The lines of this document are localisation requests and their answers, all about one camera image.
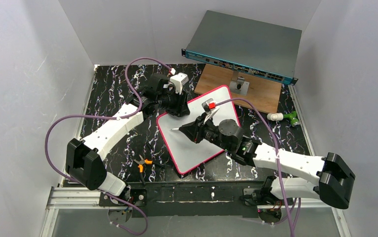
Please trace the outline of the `pink framed whiteboard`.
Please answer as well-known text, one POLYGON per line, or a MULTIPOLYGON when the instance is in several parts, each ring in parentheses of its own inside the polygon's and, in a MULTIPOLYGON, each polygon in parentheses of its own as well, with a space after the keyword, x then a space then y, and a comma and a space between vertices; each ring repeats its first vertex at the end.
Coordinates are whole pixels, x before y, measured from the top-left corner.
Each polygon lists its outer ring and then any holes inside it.
POLYGON ((157 127, 174 163, 176 172, 180 175, 186 175, 201 163, 204 163, 223 152, 223 149, 206 140, 196 144, 190 141, 183 133, 170 130, 193 122, 204 112, 202 103, 210 98, 216 102, 222 102, 231 99, 232 97, 229 87, 221 85, 188 101, 190 115, 178 118, 168 113, 164 113, 158 116, 156 120, 157 127))

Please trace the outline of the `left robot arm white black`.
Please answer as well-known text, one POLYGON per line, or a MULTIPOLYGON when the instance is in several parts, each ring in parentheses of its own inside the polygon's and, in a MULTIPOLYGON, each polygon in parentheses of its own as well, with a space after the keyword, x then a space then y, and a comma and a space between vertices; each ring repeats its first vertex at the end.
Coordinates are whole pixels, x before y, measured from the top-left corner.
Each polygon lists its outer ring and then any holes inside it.
POLYGON ((66 172, 89 190, 99 189, 117 197, 126 192, 129 185, 106 170, 104 159, 122 138, 157 109, 177 118, 188 116, 188 93, 183 89, 187 82, 188 76, 184 73, 170 78, 152 74, 147 83, 126 100, 114 119, 83 139, 72 139, 68 143, 66 172))

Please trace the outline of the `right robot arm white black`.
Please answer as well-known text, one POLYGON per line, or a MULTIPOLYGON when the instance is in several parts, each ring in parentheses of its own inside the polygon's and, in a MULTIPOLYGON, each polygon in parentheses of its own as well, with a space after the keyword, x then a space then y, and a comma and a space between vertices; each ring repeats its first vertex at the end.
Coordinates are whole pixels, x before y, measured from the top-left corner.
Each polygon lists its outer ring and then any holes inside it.
POLYGON ((261 198, 313 198, 337 209, 349 208, 356 175, 336 153, 329 152, 321 157, 276 149, 244 135, 244 130, 233 119, 214 125, 207 113, 182 125, 178 131, 194 143, 206 140, 222 148, 241 165, 293 175, 281 181, 268 177, 258 194, 261 198))

